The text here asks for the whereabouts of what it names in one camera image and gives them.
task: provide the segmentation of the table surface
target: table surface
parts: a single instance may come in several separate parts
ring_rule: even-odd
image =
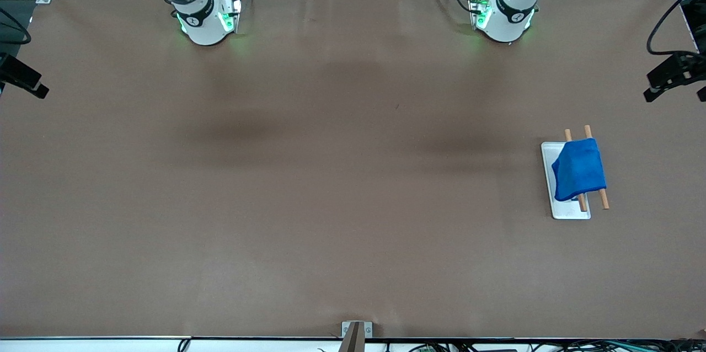
[[[53,0],[0,106],[0,334],[702,337],[706,121],[643,100],[671,0],[253,0],[198,47],[162,0]],[[655,47],[690,49],[679,13]],[[591,124],[611,209],[550,216]]]

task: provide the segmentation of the white tray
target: white tray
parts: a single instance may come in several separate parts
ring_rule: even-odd
[[[547,189],[549,189],[549,204],[552,206],[552,217],[557,220],[588,220],[591,218],[591,207],[588,205],[588,194],[583,194],[586,199],[586,209],[581,211],[578,198],[568,201],[558,201],[554,198],[557,190],[557,179],[554,176],[552,163],[559,157],[564,147],[564,142],[543,142],[542,160],[544,161],[544,175],[547,176]]]

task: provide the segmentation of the blue cloth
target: blue cloth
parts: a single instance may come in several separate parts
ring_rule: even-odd
[[[557,178],[554,198],[567,201],[579,194],[606,187],[601,151],[593,138],[568,141],[552,164]]]

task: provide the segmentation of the folded blue towel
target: folded blue towel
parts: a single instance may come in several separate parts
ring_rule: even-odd
[[[552,164],[557,178],[554,198],[567,201],[579,194],[606,187],[601,151],[594,138],[568,141]]]

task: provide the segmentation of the wooden dowel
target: wooden dowel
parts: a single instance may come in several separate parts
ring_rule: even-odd
[[[564,136],[566,137],[567,142],[571,141],[571,130],[564,129]],[[578,195],[578,205],[580,206],[581,211],[588,211],[588,208],[586,207],[586,199],[583,194]]]
[[[583,126],[583,130],[586,132],[586,138],[593,138],[593,133],[591,133],[591,126],[586,124]],[[601,203],[603,204],[603,209],[608,210],[610,209],[610,205],[608,205],[608,194],[606,194],[605,188],[599,189],[598,193],[601,196]]]

